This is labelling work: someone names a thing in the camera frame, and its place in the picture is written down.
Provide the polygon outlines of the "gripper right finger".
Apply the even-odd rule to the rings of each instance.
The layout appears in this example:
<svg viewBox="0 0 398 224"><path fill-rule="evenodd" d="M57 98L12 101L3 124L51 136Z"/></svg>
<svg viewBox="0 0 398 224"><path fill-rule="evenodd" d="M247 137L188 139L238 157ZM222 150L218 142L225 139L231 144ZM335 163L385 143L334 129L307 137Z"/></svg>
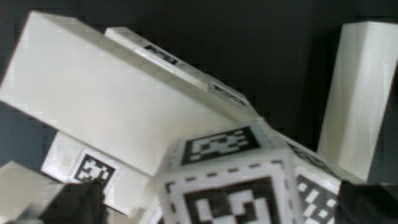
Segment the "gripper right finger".
<svg viewBox="0 0 398 224"><path fill-rule="evenodd" d="M398 224L398 184L341 183L335 224Z"/></svg>

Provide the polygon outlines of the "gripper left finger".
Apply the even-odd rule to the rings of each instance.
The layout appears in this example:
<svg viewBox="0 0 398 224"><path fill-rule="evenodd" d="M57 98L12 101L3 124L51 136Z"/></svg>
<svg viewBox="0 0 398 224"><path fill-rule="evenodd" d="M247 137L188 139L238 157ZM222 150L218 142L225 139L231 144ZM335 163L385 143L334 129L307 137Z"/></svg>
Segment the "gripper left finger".
<svg viewBox="0 0 398 224"><path fill-rule="evenodd" d="M51 184L16 218L16 224L108 224L103 182Z"/></svg>

